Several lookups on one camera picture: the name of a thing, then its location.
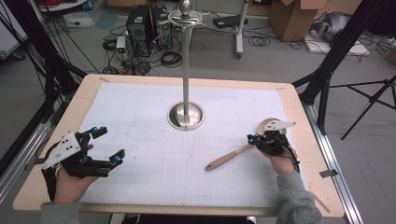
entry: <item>black pole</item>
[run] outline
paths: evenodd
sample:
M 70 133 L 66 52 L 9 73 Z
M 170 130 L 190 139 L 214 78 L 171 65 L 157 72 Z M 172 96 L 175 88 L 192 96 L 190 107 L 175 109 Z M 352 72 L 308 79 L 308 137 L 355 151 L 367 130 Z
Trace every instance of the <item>black pole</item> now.
M 345 29 L 334 41 L 329 54 L 323 60 L 319 68 L 307 77 L 303 77 L 292 83 L 296 88 L 308 83 L 305 90 L 299 94 L 300 100 L 308 105 L 312 105 L 315 98 L 321 92 L 318 126 L 322 134 L 326 134 L 324 125 L 332 74 L 341 61 L 347 56 L 350 49 L 354 46 L 355 42 L 359 39 L 364 29 L 375 15 L 377 15 L 386 4 L 389 4 L 389 2 L 390 0 L 362 0 Z
M 18 33 L 12 27 L 12 24 L 8 24 L 7 18 L 0 18 L 0 22 L 5 25 L 11 34 L 19 41 L 21 46 L 27 49 L 26 52 L 35 66 L 36 71 L 45 77 L 46 83 L 44 92 L 46 94 L 46 100 L 0 160 L 0 176 L 6 171 L 15 156 L 18 155 L 37 124 L 40 121 L 47 120 L 50 115 L 52 115 L 53 104 L 56 98 L 60 94 L 72 96 L 77 90 L 78 84 L 69 71 L 74 72 L 79 77 L 85 77 L 85 75 L 87 75 L 87 73 L 76 68 L 73 64 L 66 62 L 65 59 L 59 56 L 57 49 L 52 44 L 47 32 L 44 30 L 44 27 L 28 0 L 4 0 L 3 2 L 41 57 L 38 58 L 35 57 L 36 55 L 31 54 L 26 44 L 21 41 Z

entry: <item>robotic hand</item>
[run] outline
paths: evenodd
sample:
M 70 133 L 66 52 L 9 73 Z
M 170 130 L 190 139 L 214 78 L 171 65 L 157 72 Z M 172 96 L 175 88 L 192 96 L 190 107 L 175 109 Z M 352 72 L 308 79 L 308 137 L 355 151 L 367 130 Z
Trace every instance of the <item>robotic hand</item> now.
M 294 168 L 297 173 L 300 173 L 299 161 L 297 161 L 288 138 L 280 130 L 284 129 L 284 121 L 276 121 L 278 125 L 274 125 L 271 129 L 264 129 L 264 134 L 248 134 L 247 142 L 249 145 L 254 145 L 259 151 L 267 153 L 272 156 L 281 156 L 283 153 L 287 153 L 290 156 L 291 161 L 294 164 Z
M 122 164 L 125 150 L 109 158 L 109 161 L 95 161 L 88 156 L 88 143 L 93 139 L 107 133 L 106 127 L 92 128 L 84 133 L 68 132 L 63 139 L 54 144 L 47 152 L 41 172 L 46 180 L 49 198 L 53 201 L 56 192 L 56 168 L 61 164 L 69 175 L 101 176 L 107 177 L 108 173 Z

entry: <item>wooden table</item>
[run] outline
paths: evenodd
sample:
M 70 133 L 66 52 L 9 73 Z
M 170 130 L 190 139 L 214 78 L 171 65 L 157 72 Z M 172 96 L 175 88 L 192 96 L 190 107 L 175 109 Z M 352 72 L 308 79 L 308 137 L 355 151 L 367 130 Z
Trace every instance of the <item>wooden table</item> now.
M 65 111 L 61 121 L 51 136 L 44 152 L 58 142 L 69 130 L 78 131 L 87 111 L 104 82 L 134 83 L 152 85 L 182 86 L 181 78 L 173 77 L 124 77 L 109 75 L 88 75 L 84 78 L 75 97 Z M 288 120 L 296 121 L 297 126 L 290 129 L 294 144 L 299 148 L 299 160 L 304 165 L 304 173 L 310 191 L 316 196 L 317 207 L 325 217 L 342 217 L 345 213 L 339 196 L 330 177 L 322 178 L 319 172 L 327 170 L 318 143 L 312 133 L 310 124 L 302 108 L 294 87 L 286 83 L 247 82 L 231 80 L 190 79 L 191 86 L 238 88 L 252 90 L 277 91 Z M 35 211 L 40 204 L 48 200 L 47 188 L 40 171 L 35 166 L 22 186 L 14 201 L 17 210 Z M 129 204 L 96 204 L 83 203 L 81 211 L 142 213 L 142 214 L 180 214 L 180 215 L 222 215 L 222 216 L 275 216 L 275 209 L 240 208 L 240 207 L 188 207 L 167 205 L 129 205 Z

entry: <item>graph paper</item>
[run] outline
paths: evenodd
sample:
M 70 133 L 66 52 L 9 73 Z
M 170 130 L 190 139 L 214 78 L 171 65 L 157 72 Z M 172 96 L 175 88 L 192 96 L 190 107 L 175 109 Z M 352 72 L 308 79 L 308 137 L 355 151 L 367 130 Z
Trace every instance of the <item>graph paper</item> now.
M 276 206 L 276 173 L 255 147 L 213 171 L 205 167 L 245 146 L 247 134 L 264 119 L 287 120 L 277 91 L 190 87 L 190 100 L 205 111 L 204 123 L 192 131 L 167 121 L 170 106 L 182 98 L 180 86 L 101 86 L 80 130 L 107 127 L 107 134 L 90 142 L 95 160 L 108 160 L 122 148 L 126 156 L 109 177 L 90 186 L 82 202 Z M 290 132 L 287 137 L 294 147 Z

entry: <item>metal stand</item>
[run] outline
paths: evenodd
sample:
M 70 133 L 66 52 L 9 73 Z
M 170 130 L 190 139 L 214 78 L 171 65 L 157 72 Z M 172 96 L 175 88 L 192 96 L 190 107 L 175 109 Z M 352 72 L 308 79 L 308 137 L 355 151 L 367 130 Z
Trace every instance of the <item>metal stand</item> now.
M 204 122 L 204 110 L 196 103 L 189 102 L 189 45 L 191 27 L 202 22 L 202 16 L 191 11 L 190 1 L 180 1 L 180 10 L 169 14 L 169 21 L 183 28 L 183 101 L 172 105 L 167 118 L 172 127 L 189 131 L 198 128 Z
M 242 6 L 241 13 L 241 21 L 239 22 L 239 26 L 236 30 L 236 54 L 238 59 L 242 57 L 244 53 L 244 45 L 242 42 L 242 29 L 244 28 L 245 16 L 247 15 L 248 10 L 248 0 L 244 0 L 244 5 Z
M 346 85 L 338 85 L 338 86 L 330 86 L 330 88 L 338 88 L 338 87 L 348 87 L 352 89 L 353 91 L 367 97 L 369 99 L 369 105 L 364 109 L 364 111 L 361 113 L 361 115 L 358 117 L 358 119 L 355 121 L 355 123 L 352 124 L 352 126 L 348 129 L 348 131 L 344 134 L 344 136 L 341 138 L 341 140 L 344 140 L 347 135 L 352 131 L 352 129 L 358 124 L 358 122 L 363 118 L 363 116 L 369 111 L 369 109 L 375 104 L 375 103 L 380 103 L 381 105 L 385 105 L 389 108 L 392 108 L 396 110 L 396 93 L 395 93 L 395 80 L 396 80 L 396 75 L 391 78 L 390 80 L 383 80 L 383 81 L 375 81 L 375 82 L 362 82 L 362 83 L 355 83 L 355 84 L 346 84 Z M 373 96 L 368 95 L 362 91 L 359 91 L 355 88 L 354 86 L 363 86 L 363 85 L 371 85 L 371 84 L 384 84 L 384 86 L 379 89 L 378 92 L 376 92 Z M 393 94 L 393 105 L 389 105 L 383 101 L 378 100 L 379 97 L 389 88 L 392 88 L 392 94 Z
M 375 15 L 383 9 L 384 5 L 388 3 L 389 0 L 361 1 L 361 4 L 347 23 L 344 31 L 334 41 L 332 49 L 323 60 L 320 67 L 314 73 L 292 83 L 296 88 L 308 83 L 306 89 L 299 94 L 300 100 L 308 105 L 313 105 L 315 98 L 320 93 L 318 126 L 322 134 L 326 134 L 324 123 L 332 74 L 341 61 L 347 56 L 348 52 L 354 46 L 372 18 L 374 18 Z

